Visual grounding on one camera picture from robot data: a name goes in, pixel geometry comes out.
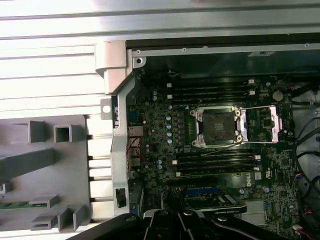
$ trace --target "red wire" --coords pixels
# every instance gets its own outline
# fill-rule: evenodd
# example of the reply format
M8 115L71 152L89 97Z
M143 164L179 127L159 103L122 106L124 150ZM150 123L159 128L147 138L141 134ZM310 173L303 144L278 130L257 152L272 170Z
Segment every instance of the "red wire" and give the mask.
M301 229L298 230L298 233L305 235L309 240L315 240L312 236Z
M137 140L137 139L139 139L140 137L136 137L132 142L131 142L131 144L128 146L128 148L126 149L126 152L128 152L129 151L129 149L132 147L132 145L135 143L135 141Z

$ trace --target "screw hole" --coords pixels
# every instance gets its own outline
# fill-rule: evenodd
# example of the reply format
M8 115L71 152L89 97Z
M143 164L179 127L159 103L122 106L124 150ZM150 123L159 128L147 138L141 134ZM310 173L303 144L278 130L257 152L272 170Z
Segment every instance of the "screw hole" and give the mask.
M110 106L103 106L102 111L106 114L111 112L111 107Z

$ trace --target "pcie slot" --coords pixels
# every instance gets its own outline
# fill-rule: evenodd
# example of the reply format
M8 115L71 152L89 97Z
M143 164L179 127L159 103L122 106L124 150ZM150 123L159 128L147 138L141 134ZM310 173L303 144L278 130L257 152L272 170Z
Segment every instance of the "pcie slot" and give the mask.
M201 187L207 187L217 184L218 179L216 177L212 176L204 176L204 177L194 177L194 178L183 178L183 179L172 179L167 181L167 185L169 187L189 187L189 186L197 186L199 188Z

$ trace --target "ram slot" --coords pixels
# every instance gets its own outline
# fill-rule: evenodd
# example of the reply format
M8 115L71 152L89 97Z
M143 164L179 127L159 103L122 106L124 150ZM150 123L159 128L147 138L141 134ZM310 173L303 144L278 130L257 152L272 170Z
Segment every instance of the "ram slot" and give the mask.
M254 172L253 166L243 166L243 167L235 167L232 168L225 168L225 169L206 169L206 170L193 170L193 171L182 171L176 172L177 177L205 177L205 176L214 176L219 174L235 174L235 173L248 173L248 172Z

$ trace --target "capacitor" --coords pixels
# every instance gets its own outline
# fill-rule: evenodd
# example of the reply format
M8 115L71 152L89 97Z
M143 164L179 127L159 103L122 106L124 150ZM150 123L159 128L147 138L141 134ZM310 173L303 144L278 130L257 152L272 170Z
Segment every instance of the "capacitor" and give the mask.
M267 187L267 186L264 186L264 187L262 188L262 190L263 190L266 194L270 193L270 188Z

